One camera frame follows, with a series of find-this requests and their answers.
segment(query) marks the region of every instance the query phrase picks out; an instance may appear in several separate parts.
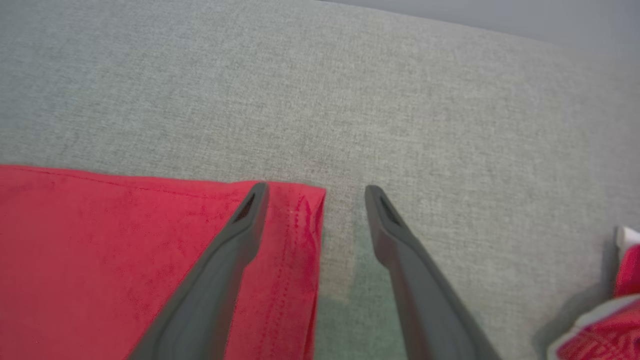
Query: gray wall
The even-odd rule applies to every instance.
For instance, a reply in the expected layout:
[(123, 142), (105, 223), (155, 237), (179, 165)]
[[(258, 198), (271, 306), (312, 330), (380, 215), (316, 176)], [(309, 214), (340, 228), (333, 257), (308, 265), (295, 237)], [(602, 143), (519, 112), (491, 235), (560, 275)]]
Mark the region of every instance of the gray wall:
[(332, 0), (454, 22), (640, 63), (638, 0)]

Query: red cloth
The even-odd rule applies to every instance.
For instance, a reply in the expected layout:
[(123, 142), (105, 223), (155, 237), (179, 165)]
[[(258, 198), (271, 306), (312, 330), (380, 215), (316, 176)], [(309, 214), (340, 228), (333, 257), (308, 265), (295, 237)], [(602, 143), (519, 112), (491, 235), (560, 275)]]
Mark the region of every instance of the red cloth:
[[(640, 293), (640, 245), (625, 252), (616, 280), (616, 297)], [(640, 359), (640, 300), (597, 321), (562, 345), (562, 360)]]
[[(0, 358), (125, 358), (253, 183), (0, 166)], [(227, 359), (311, 359), (324, 189), (270, 183)]]
[(616, 278), (614, 297), (640, 294), (640, 245), (625, 251)]

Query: gray upholstery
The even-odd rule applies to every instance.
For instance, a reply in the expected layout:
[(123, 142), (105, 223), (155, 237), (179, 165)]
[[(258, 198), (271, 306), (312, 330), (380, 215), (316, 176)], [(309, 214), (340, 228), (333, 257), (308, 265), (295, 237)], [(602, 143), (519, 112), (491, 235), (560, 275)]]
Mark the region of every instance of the gray upholstery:
[(559, 48), (307, 0), (0, 3), (0, 161), (327, 188), (316, 359), (404, 356), (380, 185), (505, 359), (607, 296), (640, 227), (640, 79)]

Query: gray couch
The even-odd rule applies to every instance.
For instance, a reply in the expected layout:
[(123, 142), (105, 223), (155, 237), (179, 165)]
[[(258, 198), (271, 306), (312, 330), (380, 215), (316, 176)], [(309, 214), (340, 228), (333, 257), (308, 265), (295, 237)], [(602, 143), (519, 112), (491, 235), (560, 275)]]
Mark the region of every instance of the gray couch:
[(638, 69), (310, 0), (5, 0), (0, 161), (327, 188), (316, 359), (402, 359), (378, 184), (505, 359), (608, 295), (640, 228)]

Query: gray fabric surface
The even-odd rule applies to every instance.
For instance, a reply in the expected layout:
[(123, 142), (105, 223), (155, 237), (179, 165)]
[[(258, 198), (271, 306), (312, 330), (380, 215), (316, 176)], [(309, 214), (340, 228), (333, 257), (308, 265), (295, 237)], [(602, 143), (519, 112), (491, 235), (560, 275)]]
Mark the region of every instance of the gray fabric surface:
[(640, 228), (640, 81), (615, 67), (306, 0), (7, 0), (0, 161), (326, 187), (317, 359), (404, 356), (378, 184), (504, 358), (536, 359)]
[(640, 65), (638, 0), (322, 0), (449, 21)]

